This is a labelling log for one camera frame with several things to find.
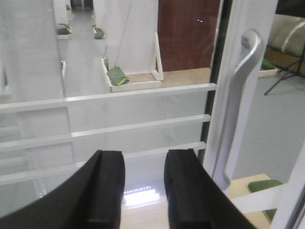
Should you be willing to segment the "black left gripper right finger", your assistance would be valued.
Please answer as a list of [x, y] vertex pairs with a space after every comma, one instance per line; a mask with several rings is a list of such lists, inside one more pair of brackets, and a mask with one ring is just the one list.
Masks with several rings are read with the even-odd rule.
[[193, 149], [168, 151], [164, 187], [172, 229], [254, 228], [214, 183]]

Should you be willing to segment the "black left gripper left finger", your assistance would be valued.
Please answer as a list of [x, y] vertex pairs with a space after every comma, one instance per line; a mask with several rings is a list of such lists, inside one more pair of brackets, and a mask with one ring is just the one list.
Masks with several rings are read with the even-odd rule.
[[125, 186], [120, 151], [96, 151], [70, 178], [0, 219], [2, 229], [118, 229]]

